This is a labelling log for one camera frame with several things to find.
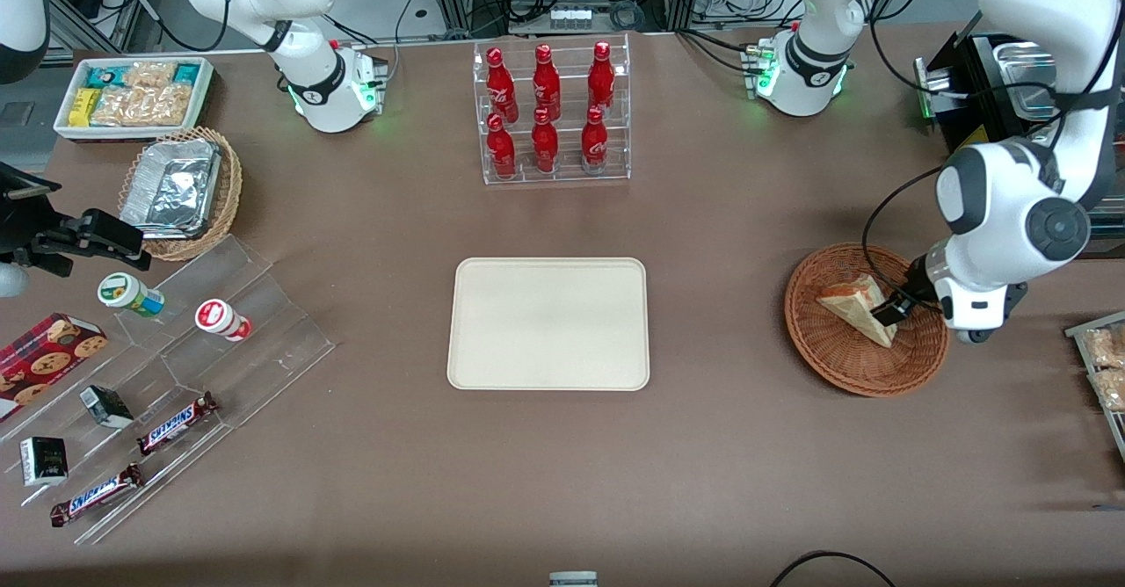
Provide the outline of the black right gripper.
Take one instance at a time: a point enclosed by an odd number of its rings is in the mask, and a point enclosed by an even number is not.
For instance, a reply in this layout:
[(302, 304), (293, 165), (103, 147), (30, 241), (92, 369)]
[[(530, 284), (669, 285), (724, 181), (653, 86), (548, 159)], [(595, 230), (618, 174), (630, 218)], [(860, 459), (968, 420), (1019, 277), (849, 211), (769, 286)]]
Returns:
[(68, 217), (48, 204), (4, 204), (1, 207), (1, 262), (40, 268), (53, 276), (71, 276), (74, 265), (65, 253), (76, 253), (84, 240), (86, 258), (107, 258), (141, 272), (152, 255), (143, 250), (143, 232), (116, 215), (88, 209), (81, 218)]

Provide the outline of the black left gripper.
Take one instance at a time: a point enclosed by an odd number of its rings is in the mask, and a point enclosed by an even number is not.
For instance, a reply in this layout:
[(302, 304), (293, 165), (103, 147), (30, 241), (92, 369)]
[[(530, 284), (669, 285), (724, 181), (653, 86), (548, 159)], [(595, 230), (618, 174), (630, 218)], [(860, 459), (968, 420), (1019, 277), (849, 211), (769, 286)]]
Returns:
[(904, 283), (896, 285), (896, 298), (872, 309), (872, 317), (882, 326), (891, 327), (911, 317), (911, 308), (915, 307), (932, 311), (944, 310), (925, 268), (925, 255), (912, 260), (911, 267), (904, 272)]

